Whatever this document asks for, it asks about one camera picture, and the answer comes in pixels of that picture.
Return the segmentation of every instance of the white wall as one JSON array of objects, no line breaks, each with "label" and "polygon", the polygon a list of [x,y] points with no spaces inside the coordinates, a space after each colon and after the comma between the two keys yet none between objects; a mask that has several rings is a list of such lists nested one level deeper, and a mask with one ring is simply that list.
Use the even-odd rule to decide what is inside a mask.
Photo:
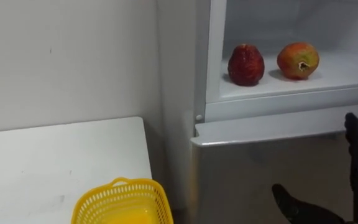
[{"label": "white wall", "polygon": [[158,0],[167,191],[174,209],[185,208],[188,200],[195,103],[195,6],[194,0]]},{"label": "white wall", "polygon": [[135,115],[159,155],[155,0],[0,0],[0,130]]}]

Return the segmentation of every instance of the robotic hand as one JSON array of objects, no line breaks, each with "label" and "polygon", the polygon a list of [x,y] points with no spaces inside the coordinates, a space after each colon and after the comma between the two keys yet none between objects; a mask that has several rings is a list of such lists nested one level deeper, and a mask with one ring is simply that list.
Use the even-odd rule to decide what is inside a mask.
[{"label": "robotic hand", "polygon": [[[350,182],[353,191],[353,216],[354,220],[350,223],[358,224],[358,118],[349,113],[346,115],[346,139],[349,142],[349,152],[351,155],[351,176]],[[292,197],[281,185],[275,184],[272,187],[275,201],[291,224],[343,224],[345,221],[335,213],[302,202]]]}]

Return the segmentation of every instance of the refrigerator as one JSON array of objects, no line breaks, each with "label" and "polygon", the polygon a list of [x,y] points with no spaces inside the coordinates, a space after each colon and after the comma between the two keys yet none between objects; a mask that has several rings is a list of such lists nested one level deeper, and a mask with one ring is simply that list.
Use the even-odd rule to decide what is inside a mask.
[{"label": "refrigerator", "polygon": [[[168,194],[191,223],[287,223],[271,186],[345,219],[352,213],[344,116],[358,116],[358,0],[158,1]],[[307,80],[277,57],[306,42]],[[236,46],[257,47],[264,73],[239,86]]]}]

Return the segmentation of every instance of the open refrigerator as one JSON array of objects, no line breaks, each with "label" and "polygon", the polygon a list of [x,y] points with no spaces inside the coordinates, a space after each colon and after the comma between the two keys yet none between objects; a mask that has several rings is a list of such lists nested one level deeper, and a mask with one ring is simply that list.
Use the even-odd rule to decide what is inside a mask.
[{"label": "open refrigerator", "polygon": [[[266,183],[284,177],[272,170],[297,169],[289,157],[314,158],[326,164],[322,167],[338,158],[347,167],[346,154],[322,149],[346,148],[344,115],[358,115],[358,0],[185,0],[160,1],[158,8],[167,154],[172,175],[178,177],[171,183],[172,195],[179,195],[171,197],[174,208],[188,208],[200,223],[223,222],[200,218],[200,211],[222,209],[211,204],[229,202],[205,195],[214,182],[227,183],[227,189],[210,190],[210,195],[222,189],[266,189]],[[307,80],[287,80],[277,66],[281,49],[294,42],[308,42],[319,52],[319,67]],[[264,58],[265,73],[256,86],[230,81],[227,62],[239,44],[255,45]],[[299,145],[305,147],[292,150]],[[313,145],[321,152],[317,157],[311,156]],[[260,153],[270,163],[255,163]],[[264,180],[250,184],[241,179],[244,169],[254,170],[249,177]],[[339,176],[341,181],[333,179],[328,188],[347,180],[346,173]],[[289,181],[302,185],[301,179]],[[233,217],[244,215],[250,206],[246,201],[234,203],[237,210],[227,209],[222,216],[244,221]]]}]

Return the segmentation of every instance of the white shelf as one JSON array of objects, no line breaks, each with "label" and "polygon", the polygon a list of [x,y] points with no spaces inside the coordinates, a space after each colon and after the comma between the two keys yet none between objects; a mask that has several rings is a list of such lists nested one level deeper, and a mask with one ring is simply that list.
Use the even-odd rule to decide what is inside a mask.
[{"label": "white shelf", "polygon": [[191,141],[211,147],[336,133],[345,130],[348,112],[358,116],[358,105],[197,124]]},{"label": "white shelf", "polygon": [[312,91],[358,87],[358,55],[320,52],[320,65],[308,80],[293,81],[282,76],[277,66],[278,53],[264,54],[265,74],[257,86],[237,86],[227,75],[227,61],[222,61],[219,101],[288,95]]}]

